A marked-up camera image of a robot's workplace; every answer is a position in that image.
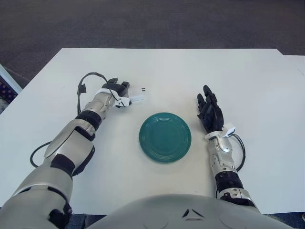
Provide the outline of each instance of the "green plate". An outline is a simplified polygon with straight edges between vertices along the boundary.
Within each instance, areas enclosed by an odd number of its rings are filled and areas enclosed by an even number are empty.
[[[145,120],[139,140],[142,150],[152,160],[170,163],[187,153],[192,137],[182,118],[171,113],[157,113]]]

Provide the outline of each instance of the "table surface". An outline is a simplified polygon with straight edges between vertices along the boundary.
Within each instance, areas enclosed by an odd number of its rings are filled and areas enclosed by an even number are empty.
[[[142,197],[187,193],[214,196],[207,142],[197,118],[203,85],[216,94],[224,121],[246,147],[239,172],[260,211],[305,211],[305,78],[275,49],[149,50],[63,48],[0,115],[0,206],[33,170],[33,149],[52,140],[76,116],[77,85],[97,71],[131,87],[145,100],[113,108],[97,131],[95,155],[74,180],[74,213],[109,214]],[[82,107],[104,82],[86,80]],[[158,164],[139,145],[146,118],[171,112],[189,126],[192,144],[181,160]],[[236,164],[239,145],[231,139]],[[44,151],[34,160],[42,162]]]

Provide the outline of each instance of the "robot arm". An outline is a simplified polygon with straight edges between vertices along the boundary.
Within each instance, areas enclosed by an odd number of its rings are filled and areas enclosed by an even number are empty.
[[[129,84],[119,85],[116,81],[105,84],[50,143],[43,164],[25,178],[0,210],[0,228],[63,229],[67,225],[72,177],[82,172],[92,158],[96,130],[111,107],[122,105],[120,101],[129,105],[128,98],[120,97]]]
[[[210,167],[216,180],[217,198],[257,210],[243,187],[232,159],[233,149],[228,137],[233,134],[235,127],[231,124],[224,125],[222,111],[210,88],[205,85],[203,91],[206,101],[201,94],[197,96],[200,111],[198,117],[208,133],[205,139],[209,142]]]

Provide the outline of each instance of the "wire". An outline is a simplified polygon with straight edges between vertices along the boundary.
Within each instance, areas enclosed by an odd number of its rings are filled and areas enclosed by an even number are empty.
[[[81,95],[81,92],[80,92],[80,87],[81,87],[81,85],[82,85],[82,81],[83,81],[87,76],[89,76],[89,75],[96,75],[96,76],[98,76],[98,77],[103,78],[103,79],[106,81],[108,87],[110,88],[110,85],[109,85],[108,80],[107,80],[107,79],[105,78],[105,76],[103,76],[102,74],[94,73],[94,72],[85,74],[85,75],[82,77],[82,79],[80,80],[80,82],[79,82],[79,84],[78,84],[78,88],[77,88],[77,115],[79,115],[80,112],[81,112],[81,103],[80,103],[80,95]],[[116,101],[119,101],[119,100],[114,96],[114,94],[112,93],[111,89],[109,89],[109,91],[110,91],[110,93],[112,94],[112,96],[114,97],[114,99],[115,99]]]
[[[40,147],[38,147],[37,149],[35,149],[35,150],[33,151],[33,153],[30,155],[30,163],[32,164],[32,166],[34,166],[35,168],[38,167],[38,165],[36,165],[36,164],[34,163],[34,161],[33,161],[33,157],[34,157],[35,153],[36,153],[38,150],[40,150],[41,148],[47,146],[47,145],[50,144],[50,143],[51,143],[51,142],[47,142],[47,143],[41,145]]]
[[[241,146],[241,148],[242,148],[242,150],[243,150],[243,159],[242,159],[242,162],[240,163],[239,167],[237,167],[237,169],[236,169],[237,172],[238,172],[238,171],[241,170],[242,167],[244,166],[244,161],[246,160],[246,149],[245,149],[245,147],[244,147],[243,141],[241,140],[241,138],[240,138],[238,135],[232,134],[232,135],[230,135],[230,136],[233,136],[233,137],[235,137],[235,138],[238,140],[238,142],[239,142],[239,144],[240,144],[240,146]]]
[[[103,76],[102,74],[99,74],[99,73],[88,73],[88,74],[84,75],[84,76],[82,77],[82,79],[80,80],[80,82],[79,82],[79,84],[78,84],[78,87],[77,87],[77,115],[79,115],[80,112],[81,112],[81,103],[80,103],[80,95],[81,95],[81,92],[80,92],[80,88],[81,88],[81,85],[82,85],[83,80],[84,80],[87,76],[89,76],[89,75],[96,75],[96,76],[98,76],[98,77],[103,78],[103,79],[106,81],[108,87],[110,87],[110,85],[109,85],[109,83],[108,83],[108,80],[107,80],[107,79],[105,78],[105,76]],[[112,94],[112,96],[114,97],[114,99],[115,99],[116,101],[119,101],[119,100],[114,96],[114,94],[112,93],[111,89],[109,89],[109,91],[110,91],[110,93]],[[36,164],[34,163],[34,161],[33,161],[33,157],[34,157],[35,153],[36,153],[38,150],[40,150],[41,148],[47,146],[47,145],[50,144],[50,143],[51,143],[51,142],[47,142],[47,143],[41,145],[40,147],[36,148],[36,149],[33,151],[33,153],[30,155],[30,163],[32,164],[32,166],[34,166],[35,168],[38,167],[38,165],[36,165]]]

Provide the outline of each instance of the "robot forearm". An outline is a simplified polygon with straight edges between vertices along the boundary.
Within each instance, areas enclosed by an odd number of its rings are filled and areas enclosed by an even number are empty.
[[[256,208],[247,190],[244,189],[232,159],[232,146],[228,140],[234,128],[224,126],[223,131],[207,134],[209,141],[210,167],[216,180],[218,199],[234,204]]]
[[[98,93],[54,138],[41,166],[33,170],[0,210],[0,228],[64,228],[71,215],[72,176],[83,171],[94,153],[92,140],[112,94]]]

